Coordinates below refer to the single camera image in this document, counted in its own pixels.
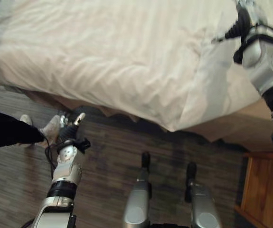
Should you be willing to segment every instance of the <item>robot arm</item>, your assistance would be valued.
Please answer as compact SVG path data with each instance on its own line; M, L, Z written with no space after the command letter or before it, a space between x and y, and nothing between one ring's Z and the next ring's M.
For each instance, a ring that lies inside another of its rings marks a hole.
M58 147L57 167L47 197L43 200L32 228L74 228L74 198L82 176L85 150L90 147L87 139L75 139L82 113L72 126L60 135L64 143Z
M230 38L241 38L241 47L234 54L234 61L249 71L249 78L260 96L272 111L273 120L273 37L267 35L267 18L254 0L236 0L238 20L213 43Z

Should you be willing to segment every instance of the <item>white shoe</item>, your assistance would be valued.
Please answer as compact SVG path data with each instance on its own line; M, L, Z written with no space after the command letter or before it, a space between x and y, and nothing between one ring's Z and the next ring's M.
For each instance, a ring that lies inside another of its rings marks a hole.
M60 116L59 115L55 115L44 128L40 129L40 131L47 138L50 145L52 145L54 142L56 142L59 130L60 130ZM43 142L38 142L38 143L36 143L36 145L41 146L43 148L46 148L48 146L46 140L44 140Z
M25 114L22 115L20 118L20 121L25 122L26 124L31 125L31 126L33 125L33 122L32 122L31 117L29 115L25 115Z
M31 126L33 125L31 117L29 115L26 115L26 114L24 114L24 115L21 116L20 121L25 122L26 124L31 125ZM16 145L26 148L26 147L29 147L32 144L17 143Z

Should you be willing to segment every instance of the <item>wooden nightstand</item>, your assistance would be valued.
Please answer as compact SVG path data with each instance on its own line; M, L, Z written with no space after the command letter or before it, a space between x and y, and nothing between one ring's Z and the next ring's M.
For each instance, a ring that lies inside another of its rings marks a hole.
M258 228L273 228L273 152L245 156L249 159L243 199L235 210Z

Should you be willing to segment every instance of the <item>black pants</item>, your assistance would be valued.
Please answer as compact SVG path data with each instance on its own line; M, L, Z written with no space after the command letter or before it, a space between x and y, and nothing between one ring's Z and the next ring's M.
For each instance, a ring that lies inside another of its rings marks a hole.
M43 140L44 135L36 127L0 113L0 147Z

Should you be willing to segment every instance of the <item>white bedsheet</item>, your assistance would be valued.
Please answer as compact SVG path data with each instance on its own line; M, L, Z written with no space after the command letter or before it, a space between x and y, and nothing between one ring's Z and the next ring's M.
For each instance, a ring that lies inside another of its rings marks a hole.
M0 83L184 129L259 98L238 42L210 44L236 17L231 0L1 0Z

